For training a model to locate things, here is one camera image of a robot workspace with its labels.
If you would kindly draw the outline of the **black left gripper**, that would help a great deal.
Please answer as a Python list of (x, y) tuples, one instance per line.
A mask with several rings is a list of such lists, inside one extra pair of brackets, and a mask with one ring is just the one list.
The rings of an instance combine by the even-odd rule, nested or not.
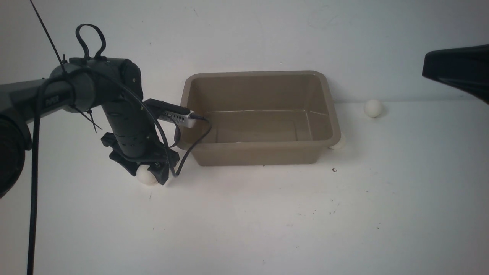
[(161, 186), (169, 179), (170, 166), (175, 167), (180, 156), (172, 149), (166, 149), (151, 134), (119, 136), (105, 133), (101, 138), (103, 146), (112, 148), (109, 158), (123, 167), (131, 176), (136, 176), (141, 163), (151, 164), (151, 173)]

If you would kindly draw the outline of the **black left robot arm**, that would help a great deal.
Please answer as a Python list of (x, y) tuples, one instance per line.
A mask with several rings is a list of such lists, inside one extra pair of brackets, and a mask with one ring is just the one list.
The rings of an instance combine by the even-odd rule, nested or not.
[(1, 195), (19, 179), (26, 152), (39, 146), (28, 123), (61, 109), (84, 115), (98, 106), (112, 129), (101, 139), (112, 148), (110, 158), (132, 176), (145, 165), (164, 185), (180, 157), (168, 142), (159, 141), (157, 121), (178, 125), (190, 110), (143, 100), (140, 69), (128, 59), (70, 58), (47, 79), (1, 85)]

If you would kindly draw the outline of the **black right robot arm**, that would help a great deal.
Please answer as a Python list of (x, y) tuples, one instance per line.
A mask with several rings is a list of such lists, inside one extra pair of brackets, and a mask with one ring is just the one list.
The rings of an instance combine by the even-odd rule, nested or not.
[(466, 92), (488, 104), (489, 45), (428, 52), (421, 75)]

